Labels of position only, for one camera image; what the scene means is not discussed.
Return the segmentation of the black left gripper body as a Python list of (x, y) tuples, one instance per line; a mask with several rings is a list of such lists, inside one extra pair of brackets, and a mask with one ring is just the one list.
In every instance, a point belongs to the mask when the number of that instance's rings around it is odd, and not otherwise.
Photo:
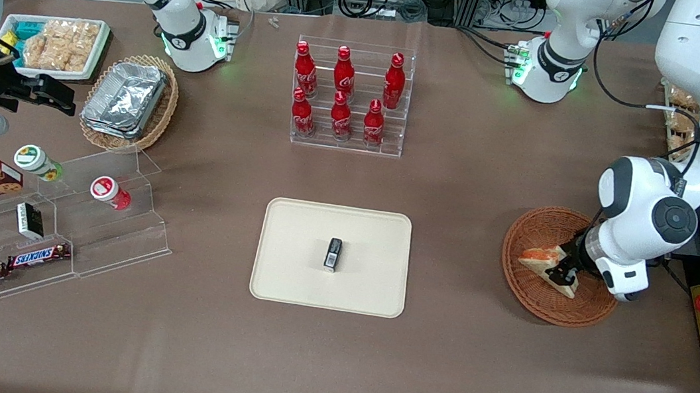
[(602, 278), (595, 261), (587, 253), (586, 239), (589, 236), (590, 227), (585, 227), (575, 234), (573, 246), (573, 267), (580, 272), (587, 272), (595, 278)]

